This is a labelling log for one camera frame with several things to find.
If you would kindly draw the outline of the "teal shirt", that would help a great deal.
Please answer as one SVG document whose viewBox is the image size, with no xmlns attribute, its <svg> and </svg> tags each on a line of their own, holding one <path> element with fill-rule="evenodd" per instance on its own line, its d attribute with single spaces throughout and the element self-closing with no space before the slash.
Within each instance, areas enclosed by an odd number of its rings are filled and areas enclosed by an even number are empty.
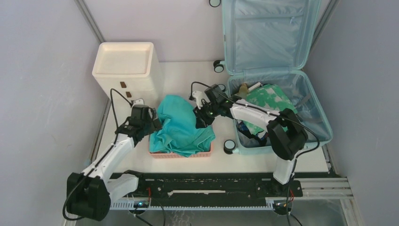
<svg viewBox="0 0 399 226">
<path fill-rule="evenodd" d="M 213 129 L 208 126 L 196 129 L 192 105 L 181 96 L 166 95 L 157 109 L 162 129 L 150 135 L 149 152 L 177 154 L 190 157 L 211 150 L 215 140 Z"/>
</svg>

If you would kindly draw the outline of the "light blue ribbed suitcase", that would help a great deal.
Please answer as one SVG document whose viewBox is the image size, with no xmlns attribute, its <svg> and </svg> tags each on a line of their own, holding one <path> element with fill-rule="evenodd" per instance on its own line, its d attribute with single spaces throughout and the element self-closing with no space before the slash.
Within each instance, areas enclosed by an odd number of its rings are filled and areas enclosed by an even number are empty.
<svg viewBox="0 0 399 226">
<path fill-rule="evenodd" d="M 316 28 L 319 0 L 211 0 L 222 9 L 224 58 L 214 61 L 227 72 L 228 95 L 241 84 L 277 85 L 309 128 L 305 149 L 325 145 L 332 128 L 307 74 L 303 72 Z"/>
</svg>

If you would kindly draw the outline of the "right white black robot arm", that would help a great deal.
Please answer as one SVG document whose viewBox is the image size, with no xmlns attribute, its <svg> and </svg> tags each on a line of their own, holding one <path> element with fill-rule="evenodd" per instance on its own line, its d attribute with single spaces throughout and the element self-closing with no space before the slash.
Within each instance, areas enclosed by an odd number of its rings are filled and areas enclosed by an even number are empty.
<svg viewBox="0 0 399 226">
<path fill-rule="evenodd" d="M 305 126 L 291 109 L 266 109 L 251 104 L 240 96 L 227 96 L 217 84 L 205 87 L 203 92 L 191 90 L 189 97 L 196 103 L 193 110 L 196 117 L 195 127 L 206 128 L 213 123 L 215 117 L 223 116 L 249 122 L 266 131 L 271 148 L 277 156 L 272 191 L 278 196 L 284 196 L 290 191 L 290 180 L 299 151 L 308 140 Z"/>
</svg>

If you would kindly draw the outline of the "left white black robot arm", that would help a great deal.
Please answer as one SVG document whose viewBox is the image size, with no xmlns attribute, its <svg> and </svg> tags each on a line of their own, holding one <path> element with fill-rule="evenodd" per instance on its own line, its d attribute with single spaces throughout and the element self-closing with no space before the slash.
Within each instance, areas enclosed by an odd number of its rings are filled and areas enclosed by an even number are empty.
<svg viewBox="0 0 399 226">
<path fill-rule="evenodd" d="M 156 110 L 144 105 L 142 100 L 131 106 L 131 115 L 117 125 L 115 138 L 93 163 L 81 173 L 71 173 L 67 179 L 67 194 L 63 204 L 63 217 L 75 221 L 88 218 L 103 220 L 111 205 L 128 193 L 142 196 L 147 183 L 137 176 L 123 174 L 116 180 L 111 176 L 125 158 L 147 135 L 159 131 L 162 124 Z"/>
</svg>

